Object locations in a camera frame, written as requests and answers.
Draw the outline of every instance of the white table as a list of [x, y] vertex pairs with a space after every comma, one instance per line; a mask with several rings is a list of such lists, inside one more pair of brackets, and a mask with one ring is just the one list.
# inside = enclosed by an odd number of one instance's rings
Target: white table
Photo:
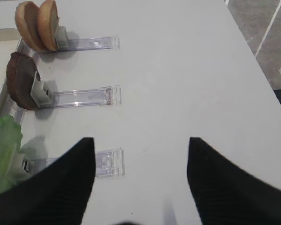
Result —
[[[0, 2], [0, 28], [15, 26], [18, 3]], [[167, 224], [168, 205], [177, 224], [200, 224], [186, 179], [191, 136], [281, 189], [281, 106], [222, 0], [57, 5], [60, 25], [80, 38], [118, 34], [121, 42], [39, 68], [58, 90], [119, 84], [122, 105], [31, 112], [22, 126], [23, 143], [44, 139], [49, 157], [84, 136], [96, 150], [124, 149], [125, 176], [95, 181], [83, 224]]]

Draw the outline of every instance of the white tabletop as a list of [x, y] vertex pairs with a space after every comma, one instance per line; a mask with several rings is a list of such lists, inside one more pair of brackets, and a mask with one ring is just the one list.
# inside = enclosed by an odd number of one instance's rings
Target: white tabletop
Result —
[[[0, 28], [15, 26], [17, 4], [0, 2]], [[83, 224], [166, 224], [169, 205], [177, 224], [200, 224], [186, 179], [191, 136], [281, 189], [281, 106], [223, 0], [57, 5], [70, 37], [118, 34], [121, 43], [38, 67], [55, 90], [118, 84], [122, 105], [30, 112], [22, 125], [23, 143], [37, 136], [49, 157], [84, 136], [97, 151], [124, 149], [125, 176], [95, 181]]]

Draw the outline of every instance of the floor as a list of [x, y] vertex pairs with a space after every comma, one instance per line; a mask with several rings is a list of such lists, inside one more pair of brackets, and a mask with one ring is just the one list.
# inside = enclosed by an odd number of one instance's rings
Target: floor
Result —
[[281, 0], [224, 0], [274, 90], [281, 89]]

